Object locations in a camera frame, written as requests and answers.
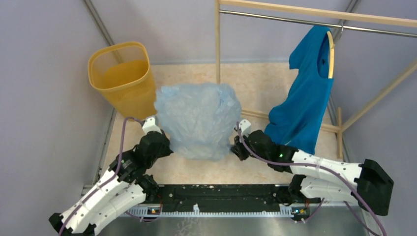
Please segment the light blue plastic trash bag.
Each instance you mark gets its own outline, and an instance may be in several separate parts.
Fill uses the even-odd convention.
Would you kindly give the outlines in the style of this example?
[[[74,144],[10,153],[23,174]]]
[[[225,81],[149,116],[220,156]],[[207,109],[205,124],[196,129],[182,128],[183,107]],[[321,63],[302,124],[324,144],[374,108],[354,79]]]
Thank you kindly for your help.
[[[162,86],[154,107],[173,152],[204,161],[220,161],[229,154],[230,137],[242,112],[229,84]]]

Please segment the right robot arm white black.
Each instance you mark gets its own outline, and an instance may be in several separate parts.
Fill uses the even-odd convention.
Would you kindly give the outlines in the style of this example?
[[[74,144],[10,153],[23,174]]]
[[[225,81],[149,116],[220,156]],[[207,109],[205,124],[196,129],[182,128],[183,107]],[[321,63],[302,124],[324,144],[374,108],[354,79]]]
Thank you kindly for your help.
[[[365,159],[363,163],[347,163],[320,158],[295,147],[278,145],[261,130],[236,131],[231,151],[241,161],[251,156],[277,172],[293,174],[288,189],[293,202],[313,198],[357,202],[375,215],[388,214],[394,181],[378,162]]]

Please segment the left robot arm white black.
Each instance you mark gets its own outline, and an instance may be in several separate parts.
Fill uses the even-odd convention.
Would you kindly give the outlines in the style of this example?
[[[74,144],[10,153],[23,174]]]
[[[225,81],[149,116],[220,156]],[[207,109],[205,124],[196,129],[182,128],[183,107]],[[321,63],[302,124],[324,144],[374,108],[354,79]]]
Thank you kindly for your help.
[[[96,236],[135,205],[154,202],[159,186],[146,171],[157,159],[170,154],[165,133],[149,131],[133,149],[117,157],[74,206],[49,217],[53,229],[60,236]]]

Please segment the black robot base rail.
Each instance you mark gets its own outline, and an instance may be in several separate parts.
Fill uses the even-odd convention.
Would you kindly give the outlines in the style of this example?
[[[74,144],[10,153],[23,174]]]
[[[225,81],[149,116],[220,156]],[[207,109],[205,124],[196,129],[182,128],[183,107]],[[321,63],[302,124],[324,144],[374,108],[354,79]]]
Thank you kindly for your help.
[[[306,199],[289,190],[286,184],[165,184],[140,206],[162,207],[163,213],[200,212],[249,213],[274,212],[292,204],[318,204],[319,198]]]

